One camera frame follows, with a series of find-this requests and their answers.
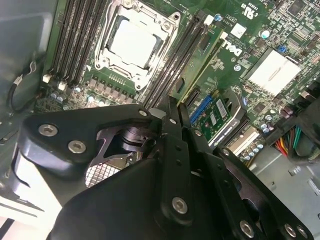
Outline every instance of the metal screw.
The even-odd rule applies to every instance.
[[[142,111],[142,110],[139,110],[139,113],[144,117],[146,117],[148,115],[145,111]]]
[[[69,142],[68,149],[74,154],[83,154],[87,148],[82,141],[73,140]]]
[[[237,64],[233,68],[236,72],[239,72],[241,70],[241,65]]]
[[[284,228],[291,237],[295,238],[297,236],[295,230],[288,223],[284,225]]]
[[[163,27],[164,27],[165,30],[169,30],[169,29],[170,29],[170,23],[165,22],[165,23],[163,24]]]
[[[179,214],[186,214],[188,211],[188,205],[181,197],[175,196],[172,199],[172,206]]]
[[[195,133],[195,135],[197,135],[197,136],[199,136],[199,137],[201,137],[202,136],[202,133],[199,131],[199,130],[194,130],[194,133]]]
[[[229,156],[229,151],[228,151],[227,149],[222,149],[222,152],[223,152],[225,155]]]
[[[297,226],[296,228],[298,229],[299,233],[301,233],[302,236],[304,236],[306,239],[308,238],[306,231],[301,226]]]
[[[43,124],[38,129],[39,133],[46,137],[53,137],[57,135],[58,129],[51,124]]]
[[[241,220],[240,221],[240,228],[242,232],[247,235],[249,238],[253,238],[255,235],[255,232],[253,228],[250,226],[250,224],[246,220]]]

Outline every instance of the gray metal panel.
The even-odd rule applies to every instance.
[[[8,90],[22,69],[30,63],[34,53],[47,50],[58,0],[1,0],[0,7],[0,141],[13,136],[0,145],[0,182],[6,184],[6,171],[10,165],[17,139],[14,134],[28,113],[11,114],[6,107]],[[23,79],[16,89],[13,102],[19,106],[29,100],[39,85],[42,67]],[[16,199],[8,188],[0,195]]]
[[[273,148],[266,147],[256,158],[254,174],[309,228],[315,239],[320,240],[320,196],[308,184],[313,177],[302,167],[291,176],[295,167],[286,157]]]

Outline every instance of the mesh grille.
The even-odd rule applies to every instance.
[[[85,175],[85,185],[90,188],[119,171],[119,169],[105,163],[89,167]]]

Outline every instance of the heatsink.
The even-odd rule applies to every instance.
[[[108,68],[141,91],[163,63],[181,15],[165,16],[138,0],[113,0],[95,50],[95,68]]]
[[[269,48],[247,73],[245,79],[276,96],[300,71],[301,68],[288,57]]]

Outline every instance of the motherboard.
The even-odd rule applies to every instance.
[[[320,77],[319,0],[59,0],[38,113],[167,96],[244,161]]]

